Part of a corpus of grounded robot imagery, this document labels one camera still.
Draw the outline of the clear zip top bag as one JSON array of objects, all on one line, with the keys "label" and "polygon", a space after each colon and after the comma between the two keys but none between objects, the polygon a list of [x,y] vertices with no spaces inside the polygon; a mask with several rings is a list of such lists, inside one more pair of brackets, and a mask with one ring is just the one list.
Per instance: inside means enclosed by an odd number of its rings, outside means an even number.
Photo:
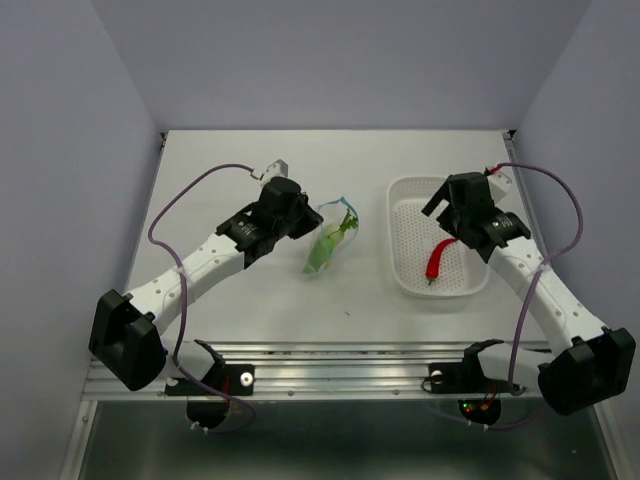
[{"label": "clear zip top bag", "polygon": [[338,254],[358,235],[360,219],[356,208],[344,197],[320,204],[323,217],[313,232],[312,243],[302,273],[315,276],[327,270]]}]

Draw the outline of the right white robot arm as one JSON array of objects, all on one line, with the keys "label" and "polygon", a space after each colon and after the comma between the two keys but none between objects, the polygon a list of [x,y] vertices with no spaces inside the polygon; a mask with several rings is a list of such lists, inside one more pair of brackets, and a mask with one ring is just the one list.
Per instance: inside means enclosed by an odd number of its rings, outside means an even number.
[{"label": "right white robot arm", "polygon": [[441,229],[476,252],[522,302],[511,343],[476,342],[457,362],[429,364],[423,389],[461,398],[537,392],[564,416],[620,395],[633,363],[633,336],[581,304],[524,222],[497,207],[506,190],[496,168],[454,174],[422,210],[437,212]]}]

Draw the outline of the red toy chili pepper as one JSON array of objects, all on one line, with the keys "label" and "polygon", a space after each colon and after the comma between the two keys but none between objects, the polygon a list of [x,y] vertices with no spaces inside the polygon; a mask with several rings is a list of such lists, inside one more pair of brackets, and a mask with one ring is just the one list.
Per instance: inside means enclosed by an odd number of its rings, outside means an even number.
[{"label": "red toy chili pepper", "polygon": [[425,268],[425,278],[429,285],[432,285],[439,278],[440,263],[444,251],[457,242],[456,238],[447,238],[434,247]]}]

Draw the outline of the white toy radish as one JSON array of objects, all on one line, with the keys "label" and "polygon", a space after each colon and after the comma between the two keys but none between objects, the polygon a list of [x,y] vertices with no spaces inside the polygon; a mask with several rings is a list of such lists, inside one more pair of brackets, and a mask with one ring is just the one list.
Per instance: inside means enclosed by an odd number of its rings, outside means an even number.
[{"label": "white toy radish", "polygon": [[349,231],[355,231],[359,228],[358,216],[348,210],[340,223],[331,223],[323,228],[322,236],[328,236],[334,242],[333,252],[344,241]]}]

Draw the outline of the green toy pepper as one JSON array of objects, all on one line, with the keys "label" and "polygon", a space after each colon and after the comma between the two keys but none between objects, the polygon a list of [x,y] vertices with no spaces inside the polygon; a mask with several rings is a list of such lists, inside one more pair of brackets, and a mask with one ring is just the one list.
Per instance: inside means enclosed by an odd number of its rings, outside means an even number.
[{"label": "green toy pepper", "polygon": [[314,243],[303,267],[304,274],[320,273],[331,260],[334,242],[328,236],[319,237]]}]

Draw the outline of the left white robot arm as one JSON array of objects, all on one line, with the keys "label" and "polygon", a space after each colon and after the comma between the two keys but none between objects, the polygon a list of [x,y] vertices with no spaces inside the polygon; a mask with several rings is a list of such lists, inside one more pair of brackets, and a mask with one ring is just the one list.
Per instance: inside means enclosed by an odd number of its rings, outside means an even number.
[{"label": "left white robot arm", "polygon": [[184,308],[226,278],[270,254],[276,243],[298,239],[321,225],[295,181],[274,177],[257,201],[222,222],[175,267],[126,294],[111,289],[96,307],[89,351],[131,391],[160,376],[167,361],[161,335]]}]

